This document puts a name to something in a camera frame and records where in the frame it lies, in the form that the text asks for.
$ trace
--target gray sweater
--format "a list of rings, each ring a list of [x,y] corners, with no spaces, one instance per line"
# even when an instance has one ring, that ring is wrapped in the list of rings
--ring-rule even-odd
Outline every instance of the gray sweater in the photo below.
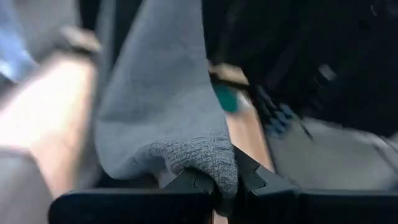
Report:
[[[145,0],[113,63],[116,1],[99,18],[95,146],[115,179],[186,167],[209,174],[226,197],[238,175],[225,115],[208,76],[200,0]],[[165,185],[170,178],[160,180]]]

